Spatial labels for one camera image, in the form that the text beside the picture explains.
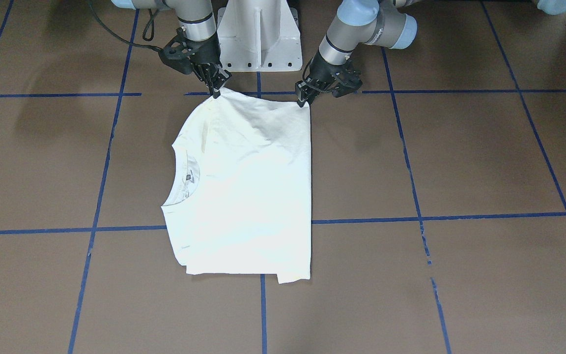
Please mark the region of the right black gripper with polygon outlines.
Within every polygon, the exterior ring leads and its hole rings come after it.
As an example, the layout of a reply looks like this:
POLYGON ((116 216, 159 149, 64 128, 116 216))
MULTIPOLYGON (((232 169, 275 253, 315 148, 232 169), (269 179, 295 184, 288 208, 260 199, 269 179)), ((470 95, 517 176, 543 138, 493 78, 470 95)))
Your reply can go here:
POLYGON ((182 74, 195 73, 214 99, 220 96, 220 89, 232 76, 222 67, 221 49, 216 33, 198 42, 188 39, 184 28, 178 28, 176 36, 159 52, 159 58, 164 65, 182 74))

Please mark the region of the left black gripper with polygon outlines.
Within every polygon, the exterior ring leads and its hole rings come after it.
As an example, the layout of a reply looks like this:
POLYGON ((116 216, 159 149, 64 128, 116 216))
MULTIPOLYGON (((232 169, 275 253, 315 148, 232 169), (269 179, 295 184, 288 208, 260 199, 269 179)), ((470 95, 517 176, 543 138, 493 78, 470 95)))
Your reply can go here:
POLYGON ((359 90, 363 85, 360 71, 353 67, 352 60, 346 60, 342 65, 328 63, 317 52, 306 63, 302 78, 296 82, 297 105, 312 105, 321 94, 330 94, 340 98, 359 90))

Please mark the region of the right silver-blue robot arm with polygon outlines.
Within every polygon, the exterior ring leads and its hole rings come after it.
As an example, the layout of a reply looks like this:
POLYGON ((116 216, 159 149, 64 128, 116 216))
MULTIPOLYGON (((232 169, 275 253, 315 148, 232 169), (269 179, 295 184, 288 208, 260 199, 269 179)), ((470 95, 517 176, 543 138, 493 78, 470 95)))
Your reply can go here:
POLYGON ((195 76, 211 96, 218 98, 231 78, 222 65, 222 49, 210 0, 113 0, 124 9, 173 11, 179 22, 176 35, 165 47, 144 45, 159 55, 164 65, 195 76))

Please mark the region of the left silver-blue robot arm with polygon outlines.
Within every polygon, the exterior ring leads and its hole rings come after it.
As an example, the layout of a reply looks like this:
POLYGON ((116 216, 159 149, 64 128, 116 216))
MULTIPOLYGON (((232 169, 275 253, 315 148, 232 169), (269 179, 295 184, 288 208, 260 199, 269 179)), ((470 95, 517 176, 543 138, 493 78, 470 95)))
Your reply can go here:
MULTIPOLYGON (((303 108, 311 105, 320 94, 334 98, 357 93, 362 87, 361 72, 352 62, 353 50, 359 44, 389 50, 409 47, 418 33, 418 23, 410 14, 399 9, 420 2, 462 1, 531 3, 548 16, 566 14, 566 0, 343 0, 328 27, 316 54, 308 60, 302 78, 295 83, 296 103, 303 108)), ((380 93, 436 94, 436 93, 566 93, 566 88, 555 89, 406 89, 367 90, 380 93)))

